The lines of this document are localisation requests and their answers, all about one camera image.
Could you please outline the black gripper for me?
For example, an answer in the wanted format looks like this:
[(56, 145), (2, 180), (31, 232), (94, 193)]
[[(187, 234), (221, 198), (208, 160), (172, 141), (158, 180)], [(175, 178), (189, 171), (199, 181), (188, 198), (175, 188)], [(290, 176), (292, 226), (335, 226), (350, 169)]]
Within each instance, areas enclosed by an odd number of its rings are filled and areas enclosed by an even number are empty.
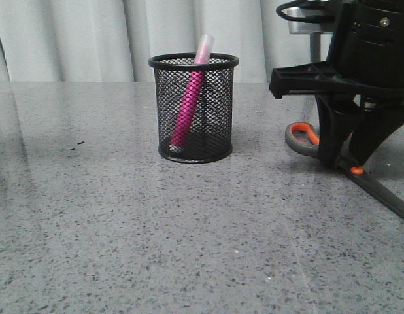
[(318, 159), (336, 167), (344, 156), (362, 166), (404, 125), (404, 101), (380, 103), (364, 117), (354, 102), (354, 95), (404, 99), (404, 3), (342, 3), (335, 21), (326, 61), (274, 68), (269, 89), (277, 99), (328, 94), (316, 96)]

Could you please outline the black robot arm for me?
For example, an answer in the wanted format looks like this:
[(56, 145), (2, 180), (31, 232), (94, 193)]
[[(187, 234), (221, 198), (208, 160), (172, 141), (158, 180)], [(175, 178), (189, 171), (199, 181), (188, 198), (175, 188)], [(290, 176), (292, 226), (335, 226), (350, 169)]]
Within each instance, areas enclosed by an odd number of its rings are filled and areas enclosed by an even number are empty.
[(316, 98), (317, 158), (328, 167), (346, 156), (357, 166), (404, 125), (404, 1), (344, 1), (327, 59), (275, 68), (270, 91)]

